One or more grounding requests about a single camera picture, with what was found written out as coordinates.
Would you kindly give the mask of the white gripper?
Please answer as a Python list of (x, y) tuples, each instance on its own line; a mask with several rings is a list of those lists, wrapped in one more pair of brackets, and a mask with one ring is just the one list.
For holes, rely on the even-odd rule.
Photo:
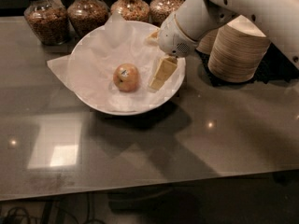
[[(159, 46), (160, 50), (169, 56), (183, 58), (189, 56), (198, 46), (198, 42), (190, 39), (179, 27), (176, 13), (171, 13), (162, 23), (160, 30), (147, 36), (145, 42)], [(149, 87), (159, 90), (173, 75), (178, 67), (178, 59), (163, 57), (159, 60), (156, 71), (149, 82)]]

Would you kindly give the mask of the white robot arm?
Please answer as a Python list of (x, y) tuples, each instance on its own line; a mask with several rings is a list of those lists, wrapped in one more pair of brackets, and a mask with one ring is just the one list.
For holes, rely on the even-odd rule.
[(278, 69), (288, 77), (298, 75), (299, 0), (185, 0), (155, 33), (165, 54), (186, 57), (211, 31), (217, 30), (213, 49), (206, 59), (214, 82), (245, 83), (269, 45), (290, 64)]

